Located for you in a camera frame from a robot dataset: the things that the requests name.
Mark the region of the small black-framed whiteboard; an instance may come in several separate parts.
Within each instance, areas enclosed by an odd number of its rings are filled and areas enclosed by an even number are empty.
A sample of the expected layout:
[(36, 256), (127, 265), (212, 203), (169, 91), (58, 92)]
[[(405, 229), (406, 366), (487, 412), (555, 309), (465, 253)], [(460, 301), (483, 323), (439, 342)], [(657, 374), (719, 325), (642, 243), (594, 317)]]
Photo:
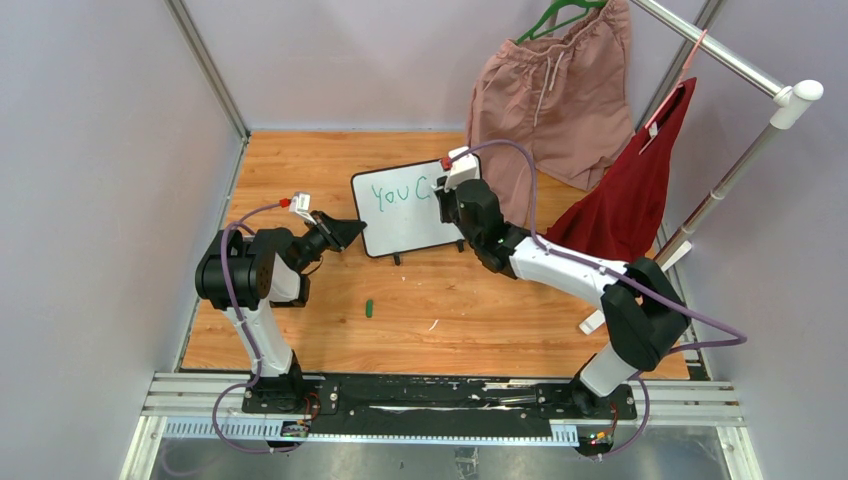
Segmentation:
[(365, 254), (394, 257), (463, 239), (459, 229), (444, 223), (435, 195), (437, 180), (445, 176), (437, 159), (359, 172), (351, 177)]

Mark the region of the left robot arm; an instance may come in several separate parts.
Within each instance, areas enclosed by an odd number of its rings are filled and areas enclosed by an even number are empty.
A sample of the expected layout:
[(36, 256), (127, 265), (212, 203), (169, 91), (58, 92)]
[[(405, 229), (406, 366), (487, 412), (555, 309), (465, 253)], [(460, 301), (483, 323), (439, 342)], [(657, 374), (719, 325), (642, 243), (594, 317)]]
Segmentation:
[(315, 393), (274, 311), (305, 306), (309, 266), (326, 252), (346, 250), (367, 224), (322, 211), (309, 216), (300, 236), (283, 227), (252, 230), (243, 220), (234, 221), (216, 235), (196, 269), (198, 296), (231, 321), (251, 361), (243, 403), (248, 413), (309, 413), (313, 406)]

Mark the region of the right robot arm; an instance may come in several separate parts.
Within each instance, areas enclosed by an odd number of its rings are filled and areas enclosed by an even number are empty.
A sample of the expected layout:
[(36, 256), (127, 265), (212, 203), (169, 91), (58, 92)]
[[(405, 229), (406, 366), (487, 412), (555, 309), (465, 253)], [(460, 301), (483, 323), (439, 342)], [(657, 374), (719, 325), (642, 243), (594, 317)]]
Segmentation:
[(434, 193), (441, 221), (458, 228), (488, 270), (555, 288), (603, 314), (608, 343), (566, 389), (566, 405), (580, 415), (601, 414), (620, 384), (655, 370), (690, 326), (683, 302), (653, 260), (627, 263), (560, 249), (505, 221), (494, 192), (481, 179), (450, 187), (441, 177)]

